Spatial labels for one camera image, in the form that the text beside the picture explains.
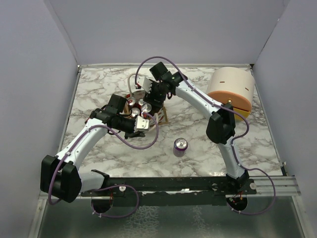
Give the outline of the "black and yellow can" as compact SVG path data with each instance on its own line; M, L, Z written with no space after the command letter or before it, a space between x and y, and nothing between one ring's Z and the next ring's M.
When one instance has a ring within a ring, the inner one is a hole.
M144 103L141 107L142 113L150 113L152 111L152 105L149 103Z

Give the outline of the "red cola can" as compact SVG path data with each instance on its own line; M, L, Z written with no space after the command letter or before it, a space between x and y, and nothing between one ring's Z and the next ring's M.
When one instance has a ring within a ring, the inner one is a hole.
M141 107L144 103L145 102L144 102L144 100L142 98L138 100L138 106Z
M141 111L139 108L132 108L131 109L131 118L135 118L141 114Z

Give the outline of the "watermelon canvas tote bag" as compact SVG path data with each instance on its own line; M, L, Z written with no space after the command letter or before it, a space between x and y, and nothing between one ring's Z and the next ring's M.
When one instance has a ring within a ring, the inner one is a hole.
M136 88L134 91L132 90L131 79L135 78L135 75L136 73L131 73L127 77L129 92L124 96L127 100L124 112L130 112L131 118L135 118L139 115L149 119L148 116L143 115L143 113L148 113L155 118L158 125L168 124L169 121L164 103L157 106L155 105L155 102L150 102L149 95L143 87L140 89Z

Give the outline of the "red cola can front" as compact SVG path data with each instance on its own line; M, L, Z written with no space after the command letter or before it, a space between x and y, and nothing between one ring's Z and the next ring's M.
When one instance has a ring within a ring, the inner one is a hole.
M139 108L132 108L131 109L131 118L135 118L141 114L141 111Z

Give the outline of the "silver blue slim can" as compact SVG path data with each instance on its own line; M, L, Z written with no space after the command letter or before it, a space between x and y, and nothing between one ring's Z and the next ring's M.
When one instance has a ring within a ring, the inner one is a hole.
M137 104L137 100L134 97L128 98L127 102L128 102L128 105L132 108L135 107Z

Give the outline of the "purple can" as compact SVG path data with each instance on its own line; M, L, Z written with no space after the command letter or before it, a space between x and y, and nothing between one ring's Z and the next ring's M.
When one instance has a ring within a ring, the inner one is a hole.
M188 142L185 138L177 138L173 144L173 153L176 157L183 157L188 148Z

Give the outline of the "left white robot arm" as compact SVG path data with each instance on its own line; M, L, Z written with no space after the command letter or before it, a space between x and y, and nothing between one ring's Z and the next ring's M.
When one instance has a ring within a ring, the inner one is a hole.
M105 106L93 110L81 132L55 156L46 155L41 164L40 190L68 203L81 192L93 190L97 195L109 191L108 175L97 170L79 173L79 169L95 146L110 129L139 136L149 130L150 122L142 116L124 115L127 100L113 94Z

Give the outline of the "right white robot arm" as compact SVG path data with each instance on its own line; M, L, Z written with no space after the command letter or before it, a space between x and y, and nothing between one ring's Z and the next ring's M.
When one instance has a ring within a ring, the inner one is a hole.
M245 189L243 179L248 177L246 169L239 162L234 145L235 118L233 107L210 98L197 89L181 72L172 74L162 62L157 63L150 72L155 80L137 79L136 84L146 91L144 100L153 106L162 105L168 93L177 96L201 112L208 120L206 135L220 149L226 166L228 190L238 194Z

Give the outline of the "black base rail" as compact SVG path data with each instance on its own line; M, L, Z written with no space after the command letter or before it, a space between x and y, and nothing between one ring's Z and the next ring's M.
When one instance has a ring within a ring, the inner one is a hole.
M106 177L103 191L85 191L81 196L107 199L114 206L226 205L226 197L256 194L251 178L241 183L228 177Z

